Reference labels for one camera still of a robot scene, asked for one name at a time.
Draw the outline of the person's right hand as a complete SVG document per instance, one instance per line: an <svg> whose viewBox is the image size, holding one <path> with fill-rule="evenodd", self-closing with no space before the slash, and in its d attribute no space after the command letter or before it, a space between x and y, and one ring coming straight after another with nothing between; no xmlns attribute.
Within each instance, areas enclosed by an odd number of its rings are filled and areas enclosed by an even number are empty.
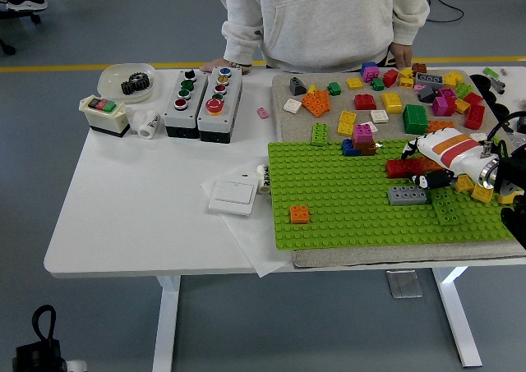
<svg viewBox="0 0 526 372"><path fill-rule="evenodd" d="M236 69L239 69L243 75L247 75L252 69L252 65L243 65L243 64L238 64L236 62L230 62L223 58L217 58L213 61L206 62L205 64L203 64L200 67L200 70L203 72L211 73L216 67L236 68Z"/></svg>

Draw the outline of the person's left hand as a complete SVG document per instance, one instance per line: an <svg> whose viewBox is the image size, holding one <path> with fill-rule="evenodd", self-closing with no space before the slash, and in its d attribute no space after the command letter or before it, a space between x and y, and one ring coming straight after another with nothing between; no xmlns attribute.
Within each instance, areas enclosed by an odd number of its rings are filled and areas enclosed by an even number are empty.
<svg viewBox="0 0 526 372"><path fill-rule="evenodd" d="M413 59L413 47L411 45L391 43L389 52L391 54L391 59L388 61L390 65L395 66L400 71L411 67Z"/></svg>

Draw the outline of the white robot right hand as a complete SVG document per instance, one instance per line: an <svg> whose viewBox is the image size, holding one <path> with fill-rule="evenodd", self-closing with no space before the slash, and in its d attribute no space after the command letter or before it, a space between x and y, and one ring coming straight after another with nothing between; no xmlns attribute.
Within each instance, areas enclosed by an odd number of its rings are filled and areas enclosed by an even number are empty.
<svg viewBox="0 0 526 372"><path fill-rule="evenodd" d="M441 168L427 175L410 174L411 180L422 189L449 186L460 175L467 175L475 184L487 189L494 186L497 156L485 153L483 145L454 128L433 131L409 141L404 146L401 159L415 153L420 153Z"/></svg>

